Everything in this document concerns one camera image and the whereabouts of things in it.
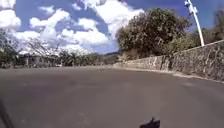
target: street lamp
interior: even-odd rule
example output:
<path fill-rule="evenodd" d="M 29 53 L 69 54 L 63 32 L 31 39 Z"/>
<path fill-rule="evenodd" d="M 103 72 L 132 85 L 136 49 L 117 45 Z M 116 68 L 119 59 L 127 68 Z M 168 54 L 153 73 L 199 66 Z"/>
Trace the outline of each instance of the street lamp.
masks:
<path fill-rule="evenodd" d="M 204 43 L 204 39 L 203 39 L 202 32 L 201 32 L 201 27 L 200 27 L 200 24 L 199 24 L 199 21 L 198 21 L 198 17 L 197 17 L 198 10 L 197 10 L 196 7 L 194 7 L 192 5 L 191 0 L 186 0 L 185 1 L 185 6 L 189 9 L 190 15 L 191 14 L 194 15 L 194 19 L 196 21 L 197 28 L 198 28 L 198 33 L 199 33 L 200 40 L 201 40 L 201 46 L 204 46 L 205 43 Z"/>

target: blue sky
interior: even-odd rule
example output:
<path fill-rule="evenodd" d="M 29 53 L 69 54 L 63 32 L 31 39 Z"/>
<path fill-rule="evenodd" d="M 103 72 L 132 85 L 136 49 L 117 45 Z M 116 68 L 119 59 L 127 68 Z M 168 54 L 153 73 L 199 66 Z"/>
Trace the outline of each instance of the blue sky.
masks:
<path fill-rule="evenodd" d="M 192 3 L 199 11 L 201 26 L 209 28 L 213 26 L 214 11 L 224 1 Z M 0 27 L 12 30 L 24 52 L 32 52 L 27 40 L 41 38 L 49 51 L 58 44 L 71 52 L 107 53 L 118 49 L 115 34 L 121 26 L 154 7 L 174 8 L 179 15 L 188 15 L 184 0 L 0 0 Z"/>

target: stone wall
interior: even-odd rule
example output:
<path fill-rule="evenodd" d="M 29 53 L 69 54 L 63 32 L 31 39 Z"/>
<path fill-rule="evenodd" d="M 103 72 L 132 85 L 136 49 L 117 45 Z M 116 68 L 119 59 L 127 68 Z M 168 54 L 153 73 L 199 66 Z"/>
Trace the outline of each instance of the stone wall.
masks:
<path fill-rule="evenodd" d="M 117 63 L 115 67 L 172 70 L 224 81 L 224 41 L 175 53 Z"/>

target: vegetation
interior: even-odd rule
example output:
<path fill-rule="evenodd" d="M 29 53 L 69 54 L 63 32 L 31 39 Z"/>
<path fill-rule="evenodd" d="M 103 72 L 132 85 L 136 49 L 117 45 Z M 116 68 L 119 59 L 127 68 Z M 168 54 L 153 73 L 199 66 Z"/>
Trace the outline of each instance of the vegetation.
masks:
<path fill-rule="evenodd" d="M 191 23 L 172 9 L 150 9 L 130 20 L 116 35 L 126 59 L 170 55 L 201 45 L 198 31 L 187 32 Z M 205 44 L 224 39 L 224 10 L 215 12 L 215 27 L 203 28 Z"/>
<path fill-rule="evenodd" d="M 174 39 L 186 35 L 190 22 L 171 9 L 150 9 L 130 20 L 117 35 L 120 50 L 136 50 L 139 57 L 163 55 L 164 47 Z"/>
<path fill-rule="evenodd" d="M 17 52 L 12 40 L 7 36 L 5 30 L 0 29 L 0 67 L 6 63 L 15 65 L 17 60 Z"/>
<path fill-rule="evenodd" d="M 214 13 L 214 27 L 203 28 L 205 44 L 224 39 L 224 9 Z M 172 9 L 153 8 L 131 19 L 116 34 L 120 50 L 117 53 L 86 55 L 76 52 L 61 51 L 57 56 L 59 45 L 46 48 L 49 42 L 30 39 L 27 44 L 38 56 L 50 58 L 50 62 L 62 66 L 86 66 L 113 64 L 118 61 L 143 58 L 148 56 L 172 55 L 175 52 L 200 46 L 198 31 L 189 32 L 191 23 L 180 17 Z M 0 67 L 9 65 L 26 65 L 25 58 L 37 55 L 19 55 L 17 42 L 10 39 L 7 32 L 0 29 Z"/>

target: green tree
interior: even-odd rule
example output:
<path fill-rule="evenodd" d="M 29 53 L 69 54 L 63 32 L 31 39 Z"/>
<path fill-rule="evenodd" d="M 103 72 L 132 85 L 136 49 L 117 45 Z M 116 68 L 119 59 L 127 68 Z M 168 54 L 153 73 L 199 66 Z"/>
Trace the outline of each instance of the green tree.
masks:
<path fill-rule="evenodd" d="M 17 52 L 14 44 L 15 43 L 9 39 L 6 31 L 0 29 L 0 66 L 4 63 L 13 63 L 13 65 L 15 65 Z"/>
<path fill-rule="evenodd" d="M 187 50 L 196 46 L 197 44 L 192 40 L 191 36 L 186 35 L 184 37 L 172 40 L 164 47 L 163 50 L 167 55 L 172 55 L 175 52 Z"/>
<path fill-rule="evenodd" d="M 172 9 L 150 9 L 140 13 L 116 34 L 122 52 L 137 51 L 140 57 L 162 55 L 173 39 L 186 35 L 190 22 Z"/>
<path fill-rule="evenodd" d="M 219 8 L 214 13 L 215 17 L 215 40 L 224 39 L 224 8 Z"/>
<path fill-rule="evenodd" d="M 205 44 L 209 44 L 214 41 L 217 41 L 217 39 L 215 39 L 214 37 L 215 36 L 214 29 L 202 28 L 201 31 L 202 31 Z M 199 37 L 198 30 L 195 30 L 194 32 L 192 32 L 189 36 L 191 37 L 193 42 L 196 44 L 196 46 L 201 46 L 201 40 Z"/>

